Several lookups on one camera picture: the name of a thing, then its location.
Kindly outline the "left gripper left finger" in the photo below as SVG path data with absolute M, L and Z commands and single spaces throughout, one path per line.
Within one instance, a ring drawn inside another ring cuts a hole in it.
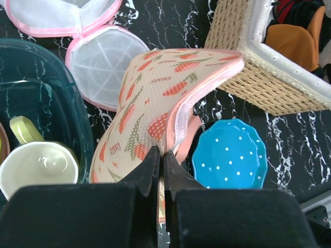
M 159 148 L 151 147 L 144 160 L 121 180 L 137 190 L 129 247 L 158 246 L 160 158 Z

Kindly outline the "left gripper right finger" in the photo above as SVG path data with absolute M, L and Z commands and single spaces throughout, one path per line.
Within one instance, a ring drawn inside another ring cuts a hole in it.
M 170 247 L 183 247 L 190 228 L 197 223 L 198 202 L 194 197 L 206 188 L 179 165 L 172 151 L 163 156 L 163 175 Z

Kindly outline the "floral mesh laundry bag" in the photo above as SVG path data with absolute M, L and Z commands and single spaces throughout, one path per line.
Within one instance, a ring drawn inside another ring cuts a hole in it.
M 220 49 L 165 49 L 137 55 L 122 79 L 117 112 L 90 167 L 91 183 L 118 182 L 151 147 L 182 163 L 202 122 L 194 105 L 242 71 L 243 55 Z

